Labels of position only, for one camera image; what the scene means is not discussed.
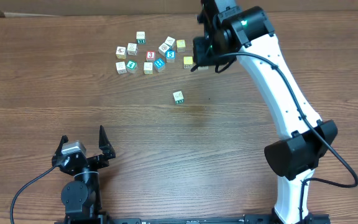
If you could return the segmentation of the white-top green-sided block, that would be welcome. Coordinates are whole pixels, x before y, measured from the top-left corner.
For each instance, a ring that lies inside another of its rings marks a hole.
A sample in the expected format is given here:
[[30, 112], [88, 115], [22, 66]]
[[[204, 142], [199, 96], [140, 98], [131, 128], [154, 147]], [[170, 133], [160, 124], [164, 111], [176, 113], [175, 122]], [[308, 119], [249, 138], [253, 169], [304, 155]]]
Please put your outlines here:
[[208, 69], [209, 69], [208, 66], [199, 66], [199, 67], [197, 68], [197, 70], [208, 70]]

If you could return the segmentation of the white block red drawing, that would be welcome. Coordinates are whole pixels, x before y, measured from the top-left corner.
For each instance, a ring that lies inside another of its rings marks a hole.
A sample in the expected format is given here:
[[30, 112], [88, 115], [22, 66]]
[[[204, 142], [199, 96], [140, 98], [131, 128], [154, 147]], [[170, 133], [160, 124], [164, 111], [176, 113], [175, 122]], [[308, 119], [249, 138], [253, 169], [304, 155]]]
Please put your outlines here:
[[175, 100], [176, 105], [184, 103], [184, 96], [183, 96], [182, 91], [174, 92], [173, 93], [173, 98]]

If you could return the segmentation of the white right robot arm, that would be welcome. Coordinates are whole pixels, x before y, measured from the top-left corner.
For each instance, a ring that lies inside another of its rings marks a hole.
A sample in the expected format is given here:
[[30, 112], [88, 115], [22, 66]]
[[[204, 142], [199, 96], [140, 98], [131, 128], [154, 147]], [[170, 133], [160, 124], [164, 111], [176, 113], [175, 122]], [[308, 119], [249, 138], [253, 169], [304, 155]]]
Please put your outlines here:
[[269, 215], [245, 215], [244, 223], [329, 223], [308, 211], [308, 182], [337, 136], [303, 96], [282, 56], [275, 29], [261, 7], [242, 10], [235, 1], [202, 1], [198, 22], [204, 36], [193, 41], [191, 70], [216, 73], [240, 63], [268, 106], [279, 140], [264, 149], [278, 177], [277, 201]]

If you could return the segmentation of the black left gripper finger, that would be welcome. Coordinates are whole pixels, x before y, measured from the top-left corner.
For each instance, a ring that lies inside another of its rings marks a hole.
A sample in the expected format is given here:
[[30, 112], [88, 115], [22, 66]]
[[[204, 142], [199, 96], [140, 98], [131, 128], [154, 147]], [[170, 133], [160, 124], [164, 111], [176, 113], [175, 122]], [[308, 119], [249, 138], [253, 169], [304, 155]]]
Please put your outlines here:
[[109, 142], [105, 129], [102, 125], [99, 127], [99, 149], [102, 151], [103, 156], [106, 159], [113, 159], [116, 157], [114, 148]]
[[57, 147], [57, 150], [55, 151], [55, 154], [54, 154], [55, 156], [61, 156], [62, 155], [63, 145], [65, 143], [67, 143], [67, 142], [68, 142], [68, 137], [66, 135], [63, 135], [61, 140], [60, 140], [60, 143], [59, 143], [59, 145]]

